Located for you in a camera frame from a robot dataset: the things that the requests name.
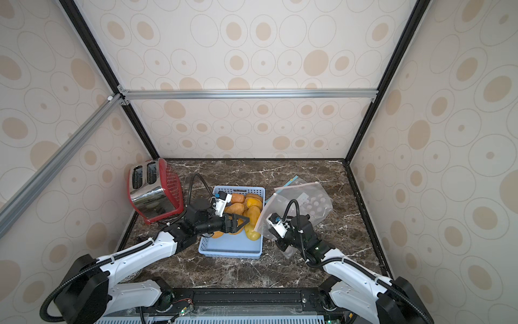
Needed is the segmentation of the clear zipper bag pink strip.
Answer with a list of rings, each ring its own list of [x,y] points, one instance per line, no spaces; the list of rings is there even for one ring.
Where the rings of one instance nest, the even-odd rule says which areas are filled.
[[[285,257],[290,258],[299,252],[307,262],[308,254],[304,249],[309,244],[303,243],[302,239],[309,233],[306,227],[310,225],[310,215],[302,203],[303,199],[288,199],[274,193],[261,212],[255,230],[271,240]]]

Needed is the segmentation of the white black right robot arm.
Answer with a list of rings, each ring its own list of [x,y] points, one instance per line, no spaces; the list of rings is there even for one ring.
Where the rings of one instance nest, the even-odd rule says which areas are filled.
[[[433,323],[413,286],[403,278],[391,279],[373,272],[320,239],[306,215],[267,220],[268,231],[282,251],[297,249],[307,266],[330,275],[323,288],[325,303],[342,308],[371,323]]]

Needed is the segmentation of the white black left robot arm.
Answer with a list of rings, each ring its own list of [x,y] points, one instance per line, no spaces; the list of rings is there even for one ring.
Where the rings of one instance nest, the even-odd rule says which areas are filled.
[[[190,247],[204,234],[237,233],[250,222],[230,212],[219,198],[197,200],[183,215],[147,240],[123,251],[76,259],[60,285],[43,301],[39,315],[47,323],[95,323],[104,315],[138,307],[168,311],[171,287],[163,279],[124,283],[143,268]]]

